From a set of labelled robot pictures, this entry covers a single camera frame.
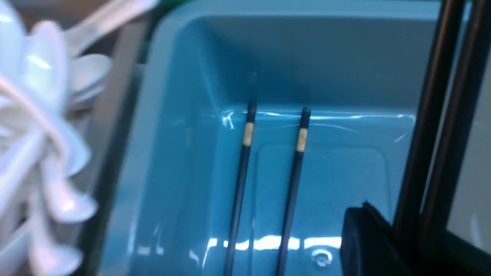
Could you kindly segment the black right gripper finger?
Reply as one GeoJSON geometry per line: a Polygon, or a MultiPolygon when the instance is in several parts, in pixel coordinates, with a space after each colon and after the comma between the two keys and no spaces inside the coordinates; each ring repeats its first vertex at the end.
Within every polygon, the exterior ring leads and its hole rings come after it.
{"type": "Polygon", "coordinates": [[[489,276],[490,256],[452,233],[434,261],[408,265],[393,244],[387,220],[368,202],[346,208],[340,264],[344,276],[489,276]]]}

